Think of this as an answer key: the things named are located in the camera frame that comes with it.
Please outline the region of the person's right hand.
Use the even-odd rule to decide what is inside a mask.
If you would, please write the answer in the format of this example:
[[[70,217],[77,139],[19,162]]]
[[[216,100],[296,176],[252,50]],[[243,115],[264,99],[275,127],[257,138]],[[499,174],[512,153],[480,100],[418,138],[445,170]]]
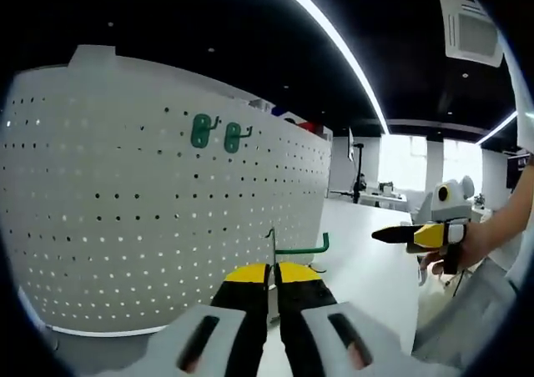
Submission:
[[[485,225],[470,222],[466,227],[466,237],[461,244],[461,255],[457,262],[457,270],[463,271],[480,262],[491,252],[488,233]],[[420,270],[427,270],[431,265],[433,274],[444,273],[445,255],[440,252],[430,252],[422,258]]]

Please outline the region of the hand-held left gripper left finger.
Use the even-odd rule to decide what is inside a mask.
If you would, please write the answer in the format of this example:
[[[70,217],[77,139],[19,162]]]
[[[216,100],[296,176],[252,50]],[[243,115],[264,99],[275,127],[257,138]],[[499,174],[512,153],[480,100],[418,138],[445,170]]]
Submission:
[[[163,375],[256,376],[267,339],[268,264],[228,274],[208,305],[186,311],[160,334],[147,357]]]

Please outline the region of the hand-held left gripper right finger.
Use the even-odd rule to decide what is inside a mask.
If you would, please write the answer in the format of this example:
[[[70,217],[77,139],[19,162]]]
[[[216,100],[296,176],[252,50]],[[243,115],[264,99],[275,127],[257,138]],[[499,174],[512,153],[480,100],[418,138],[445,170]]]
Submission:
[[[275,265],[280,337],[294,376],[415,374],[398,337],[353,304],[339,302],[312,269]]]

